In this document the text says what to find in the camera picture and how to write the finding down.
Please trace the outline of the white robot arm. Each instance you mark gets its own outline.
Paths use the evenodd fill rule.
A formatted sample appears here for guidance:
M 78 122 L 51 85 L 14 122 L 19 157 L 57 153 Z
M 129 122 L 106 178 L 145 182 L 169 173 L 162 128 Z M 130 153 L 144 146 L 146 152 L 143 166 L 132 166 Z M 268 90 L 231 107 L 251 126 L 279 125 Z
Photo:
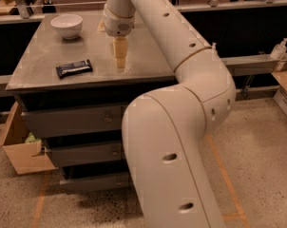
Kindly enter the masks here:
M 199 152 L 236 97 L 216 50 L 168 0 L 107 0 L 105 31 L 126 36 L 142 17 L 177 84 L 146 92 L 124 112 L 130 175 L 148 228 L 224 228 Z

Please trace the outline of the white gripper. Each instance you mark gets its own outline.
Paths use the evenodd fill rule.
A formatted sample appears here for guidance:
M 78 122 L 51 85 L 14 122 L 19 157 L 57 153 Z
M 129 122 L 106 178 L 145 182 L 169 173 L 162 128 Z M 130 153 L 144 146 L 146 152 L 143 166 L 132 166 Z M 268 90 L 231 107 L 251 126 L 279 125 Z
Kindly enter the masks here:
M 134 22 L 135 15 L 123 18 L 121 16 L 115 15 L 108 8 L 108 5 L 104 6 L 103 20 L 100 21 L 97 30 L 99 32 L 106 32 L 109 36 L 116 37 L 113 39 L 113 50 L 117 68 L 125 67 L 128 42 L 124 36 L 131 32 L 134 26 Z

